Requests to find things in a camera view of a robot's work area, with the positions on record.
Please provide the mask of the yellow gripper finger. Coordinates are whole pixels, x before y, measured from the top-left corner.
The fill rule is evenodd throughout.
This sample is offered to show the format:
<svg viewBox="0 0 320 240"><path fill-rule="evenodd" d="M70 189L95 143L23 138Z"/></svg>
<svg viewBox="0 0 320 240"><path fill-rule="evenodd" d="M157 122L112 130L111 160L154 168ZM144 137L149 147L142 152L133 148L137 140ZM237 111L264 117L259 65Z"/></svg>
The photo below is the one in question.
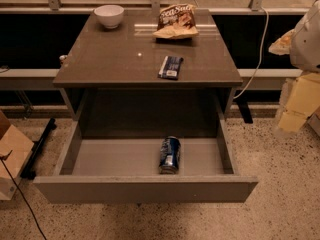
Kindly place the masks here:
<svg viewBox="0 0 320 240"><path fill-rule="evenodd" d="M273 42L268 51L275 55L289 55L291 48L291 40L294 35L294 30L289 30L285 34L283 34L280 38L278 38L275 42Z"/></svg>
<svg viewBox="0 0 320 240"><path fill-rule="evenodd" d="M320 74L304 74L292 83L278 127L285 132L296 133L319 107Z"/></svg>

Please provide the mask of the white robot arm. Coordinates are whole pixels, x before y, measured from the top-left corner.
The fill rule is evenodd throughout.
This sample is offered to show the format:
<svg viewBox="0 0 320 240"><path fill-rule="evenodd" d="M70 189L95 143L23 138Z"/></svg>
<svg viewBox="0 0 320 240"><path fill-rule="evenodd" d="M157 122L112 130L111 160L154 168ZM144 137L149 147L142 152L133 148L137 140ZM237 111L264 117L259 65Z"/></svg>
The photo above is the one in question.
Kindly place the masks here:
<svg viewBox="0 0 320 240"><path fill-rule="evenodd" d="M298 132L320 107L320 1L317 0L294 29L271 44L268 51L290 57L302 74L289 84L278 119L278 128Z"/></svg>

